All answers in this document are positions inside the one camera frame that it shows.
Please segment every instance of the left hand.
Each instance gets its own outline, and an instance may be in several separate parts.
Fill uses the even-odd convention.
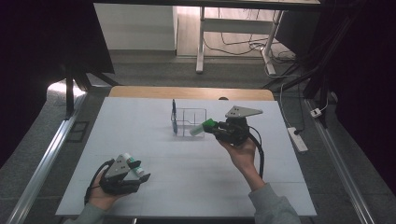
[[[99,181],[102,178],[103,171],[95,178],[95,181],[93,182],[93,188],[91,190],[91,196],[89,199],[89,203],[107,211],[108,209],[113,206],[113,203],[123,197],[126,196],[127,194],[123,195],[111,195],[105,193],[102,188],[99,186]]]

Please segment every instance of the sleeve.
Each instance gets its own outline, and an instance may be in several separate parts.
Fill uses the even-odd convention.
[[[284,196],[278,197],[270,184],[250,192],[248,196],[256,208],[256,224],[301,223],[288,199]]]
[[[105,211],[87,203],[76,220],[67,219],[64,224],[102,224]]]

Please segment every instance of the hand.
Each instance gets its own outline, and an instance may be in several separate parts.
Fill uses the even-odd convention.
[[[102,174],[103,174],[103,171],[95,178],[95,181],[93,182],[89,203],[106,211],[106,210],[110,209],[111,206],[113,206],[113,203],[117,199],[125,196],[126,194],[111,195],[111,194],[105,193],[99,185],[99,181],[102,178]]]
[[[219,143],[228,151],[233,165],[235,165],[235,167],[245,177],[252,191],[262,188],[265,185],[265,182],[259,176],[256,167],[254,166],[256,145],[250,138],[238,147],[234,147],[231,144],[220,140]]]

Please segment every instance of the white table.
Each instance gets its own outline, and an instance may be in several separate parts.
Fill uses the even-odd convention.
[[[177,107],[205,108],[207,117],[225,120],[233,105],[262,109],[248,117],[263,141],[264,180],[285,195],[299,216],[315,208],[277,102],[176,99]],[[98,167],[128,152],[151,173],[140,190],[118,200],[109,211],[121,217],[253,217],[249,187],[212,134],[174,136],[172,100],[106,98],[56,215],[77,216]]]

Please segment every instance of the gray floor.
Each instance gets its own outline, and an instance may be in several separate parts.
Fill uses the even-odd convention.
[[[261,60],[206,59],[204,73],[196,75],[194,59],[177,58],[174,55],[113,52],[112,59],[116,75],[111,75],[111,77],[123,85],[259,89],[272,80],[263,72]],[[278,64],[276,71],[282,73],[287,67],[286,64]],[[77,119],[77,122],[88,122],[88,131],[83,135],[69,134],[69,141],[63,145],[25,223],[61,223],[63,221],[54,213],[78,163],[79,155],[89,137],[89,131],[94,124],[101,103],[110,90],[109,87],[104,87],[105,84],[101,80],[92,76],[90,78],[92,83],[100,87],[90,90]],[[294,78],[288,77],[281,83]],[[304,85],[305,83],[301,84],[300,90],[304,88]],[[0,223],[5,223],[11,214],[64,118],[64,93],[49,91],[48,97],[35,124],[7,164],[0,170]],[[279,94],[276,94],[276,99],[279,101]],[[297,86],[282,93],[285,117],[291,126],[298,129],[304,127],[301,135],[309,148],[307,153],[296,152],[296,155],[318,216],[301,217],[301,220],[303,223],[360,223],[313,120],[304,104],[302,103],[302,107],[299,106],[302,100]],[[376,223],[396,223],[394,195],[357,144],[338,123],[333,112],[335,108],[336,103],[330,98],[327,115],[329,130],[368,203]],[[163,223],[163,220],[138,220],[137,223],[159,223],[160,221]],[[106,223],[131,222],[131,219],[114,217],[106,220]],[[165,223],[171,222],[192,223],[192,221],[182,219],[167,220]],[[194,220],[193,222],[252,223],[252,220]]]

